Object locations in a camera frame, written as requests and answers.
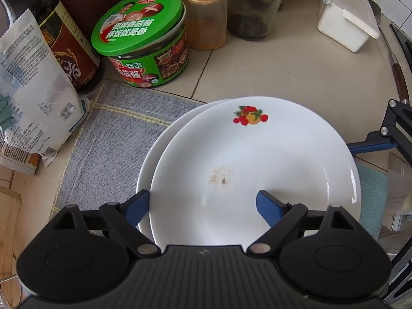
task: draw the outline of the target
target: white plastic bag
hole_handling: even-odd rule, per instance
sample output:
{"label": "white plastic bag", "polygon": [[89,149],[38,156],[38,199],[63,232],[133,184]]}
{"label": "white plastic bag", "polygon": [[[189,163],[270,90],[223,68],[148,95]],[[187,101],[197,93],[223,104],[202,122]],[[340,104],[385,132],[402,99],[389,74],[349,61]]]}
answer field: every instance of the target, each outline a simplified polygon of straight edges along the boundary
{"label": "white plastic bag", "polygon": [[14,119],[5,142],[43,159],[55,156],[90,107],[89,99],[77,95],[30,10],[0,39],[0,95],[10,97]]}

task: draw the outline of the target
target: transparent jar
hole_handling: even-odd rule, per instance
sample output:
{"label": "transparent jar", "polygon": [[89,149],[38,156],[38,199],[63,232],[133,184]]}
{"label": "transparent jar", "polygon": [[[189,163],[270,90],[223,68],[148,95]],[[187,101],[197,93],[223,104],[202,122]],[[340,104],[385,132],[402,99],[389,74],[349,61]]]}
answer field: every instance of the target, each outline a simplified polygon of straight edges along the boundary
{"label": "transparent jar", "polygon": [[227,0],[183,0],[187,42],[191,48],[213,50],[226,43]]}
{"label": "transparent jar", "polygon": [[228,31],[239,38],[256,41],[271,31],[281,0],[229,0]]}

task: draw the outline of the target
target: placemat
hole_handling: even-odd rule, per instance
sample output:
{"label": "placemat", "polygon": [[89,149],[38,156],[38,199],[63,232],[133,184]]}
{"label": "placemat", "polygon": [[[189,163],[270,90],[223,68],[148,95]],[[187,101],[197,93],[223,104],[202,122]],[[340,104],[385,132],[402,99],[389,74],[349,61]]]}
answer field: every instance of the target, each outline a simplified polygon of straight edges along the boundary
{"label": "placemat", "polygon": [[[70,203],[81,210],[120,203],[135,194],[146,154],[173,121],[199,104],[149,90],[105,83],[76,136],[50,218]],[[377,238],[387,196],[387,176],[357,164],[361,224]]]}

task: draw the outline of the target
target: fruit print on plate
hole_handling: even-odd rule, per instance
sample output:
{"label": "fruit print on plate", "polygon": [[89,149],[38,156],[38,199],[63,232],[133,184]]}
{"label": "fruit print on plate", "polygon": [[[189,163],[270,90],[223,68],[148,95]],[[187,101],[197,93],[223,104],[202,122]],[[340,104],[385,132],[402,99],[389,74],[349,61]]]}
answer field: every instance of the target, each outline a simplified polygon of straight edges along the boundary
{"label": "fruit print on plate", "polygon": [[258,124],[259,122],[266,122],[268,116],[263,113],[263,110],[257,109],[252,106],[239,106],[239,111],[234,112],[236,118],[233,119],[234,123],[241,123],[243,126],[248,124]]}

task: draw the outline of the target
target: barcode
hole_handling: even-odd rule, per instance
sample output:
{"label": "barcode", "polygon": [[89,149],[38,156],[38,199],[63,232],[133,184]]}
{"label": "barcode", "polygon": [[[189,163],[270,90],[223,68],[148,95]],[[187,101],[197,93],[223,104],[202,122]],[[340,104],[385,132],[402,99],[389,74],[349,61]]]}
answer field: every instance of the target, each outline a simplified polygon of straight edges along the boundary
{"label": "barcode", "polygon": [[51,147],[48,147],[47,150],[42,153],[42,155],[44,155],[45,157],[51,157],[56,152],[57,152],[57,150],[52,149]]}
{"label": "barcode", "polygon": [[71,103],[66,104],[63,108],[63,111],[60,113],[60,117],[63,120],[67,120],[69,116],[75,111],[74,106]]}

